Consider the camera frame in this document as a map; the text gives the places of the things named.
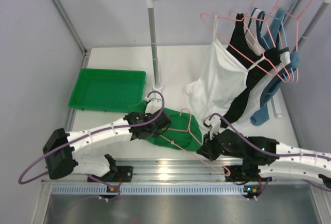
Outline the green tank top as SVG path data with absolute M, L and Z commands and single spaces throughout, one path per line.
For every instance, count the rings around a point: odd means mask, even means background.
M 187 108 L 175 111 L 165 108 L 172 124 L 161 135 L 147 139 L 147 142 L 175 150 L 196 152 L 203 143 L 202 133 L 196 118 Z

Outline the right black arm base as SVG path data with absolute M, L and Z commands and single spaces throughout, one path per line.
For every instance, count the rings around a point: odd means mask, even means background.
M 228 166 L 231 174 L 225 177 L 226 182 L 238 183 L 238 182 L 267 182 L 266 177 L 260 176 L 260 170 L 257 166 L 243 167 L 239 165 Z

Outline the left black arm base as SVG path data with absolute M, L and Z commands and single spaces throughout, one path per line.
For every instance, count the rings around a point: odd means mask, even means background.
M 107 172 L 102 177 L 98 177 L 94 174 L 92 174 L 92 177 L 95 177 L 96 179 L 107 183 L 131 182 L 133 175 L 132 166 L 118 166 L 116 168 L 117 170 L 110 169 L 109 172 Z

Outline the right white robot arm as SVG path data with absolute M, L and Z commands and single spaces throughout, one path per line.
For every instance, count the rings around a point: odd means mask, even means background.
M 240 173 L 246 181 L 256 177 L 280 177 L 310 181 L 330 189 L 330 155 L 302 150 L 275 139 L 250 136 L 224 130 L 216 135 L 205 134 L 197 154 L 217 160 L 219 156 L 242 160 Z

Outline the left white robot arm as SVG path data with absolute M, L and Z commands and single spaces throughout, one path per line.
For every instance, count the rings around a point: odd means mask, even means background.
M 112 144 L 157 137 L 171 123 L 167 112 L 158 110 L 155 113 L 131 112 L 112 123 L 88 130 L 57 129 L 42 149 L 49 178 L 57 180 L 74 173 L 112 181 L 118 171 L 115 159 L 108 152 Z

